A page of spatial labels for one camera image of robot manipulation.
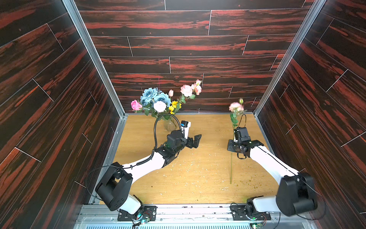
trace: glass vase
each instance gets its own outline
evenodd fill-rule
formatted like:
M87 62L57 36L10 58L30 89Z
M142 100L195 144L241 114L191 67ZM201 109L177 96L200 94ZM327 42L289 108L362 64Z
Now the glass vase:
M164 120L164 127L165 130L168 132L172 132L173 130L177 129L177 123L172 118L168 120Z

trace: ventilation grille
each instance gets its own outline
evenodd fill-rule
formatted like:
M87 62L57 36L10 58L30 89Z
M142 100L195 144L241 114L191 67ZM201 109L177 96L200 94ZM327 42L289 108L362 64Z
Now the ventilation grille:
M136 229L250 229L248 223L241 225L185 225L185 226L136 226ZM132 229L132 226L117 226L117 225L94 225L87 226L86 229Z

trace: artificial flower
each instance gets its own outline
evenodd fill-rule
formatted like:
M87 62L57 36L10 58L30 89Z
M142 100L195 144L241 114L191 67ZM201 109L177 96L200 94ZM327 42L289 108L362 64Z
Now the artificial flower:
M157 88L145 89L140 97L143 106L146 106L158 93Z
M132 107L132 110L138 111L142 108L142 105L139 102L137 102L137 100L134 100L131 102L131 107Z
M173 101L173 102L172 102L172 106L173 106L174 108L177 108L177 104L178 104L178 102L177 102L177 101Z
M190 97L192 95L192 88L189 85L183 85L180 88L180 92L185 96L185 97Z
M229 110L231 112L234 112L235 110L242 111L242 110L244 110L244 108L243 108L243 106L240 103L234 102L234 103L230 104Z
M196 95L199 95L202 92L202 87L197 85L196 88L194 89Z
M159 113L165 111L166 107L167 107L167 105L162 101L158 101L158 102L154 103L154 109Z
M170 104L172 104L169 95L165 94L165 93L160 93L156 96L154 96L154 101L162 101L163 103L167 104L168 106L170 106Z

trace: blue rose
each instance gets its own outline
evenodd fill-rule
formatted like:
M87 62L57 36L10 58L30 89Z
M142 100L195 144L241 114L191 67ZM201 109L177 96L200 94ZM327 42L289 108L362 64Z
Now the blue rose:
M162 101L164 103L166 103L168 106L170 106L172 104L169 95L165 94L165 93L160 93L159 95L154 96L154 101L158 102L158 101Z
M144 92L142 93L142 96L140 97L142 105L146 106L149 102L151 102L153 97L157 95L157 93L158 93L157 88L145 89Z

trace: black mounting plate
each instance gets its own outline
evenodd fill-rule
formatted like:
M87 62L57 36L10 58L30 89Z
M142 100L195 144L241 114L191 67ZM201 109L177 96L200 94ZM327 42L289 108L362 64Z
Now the black mounting plate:
M150 218L150 221L155 221L156 219L156 206L143 206L142 209L142 218ZM130 213L124 211L124 210L120 210L118 213L118 218L117 221L119 222L127 222L127 221L132 221L132 219L135 219L134 215L131 215Z
M245 213L245 205L246 204L238 204L238 205L232 205L230 207L231 215L234 221L252 221L247 217ZM259 213L257 220L264 220L264 217L266 217L267 220L271 220L271 215L265 212Z

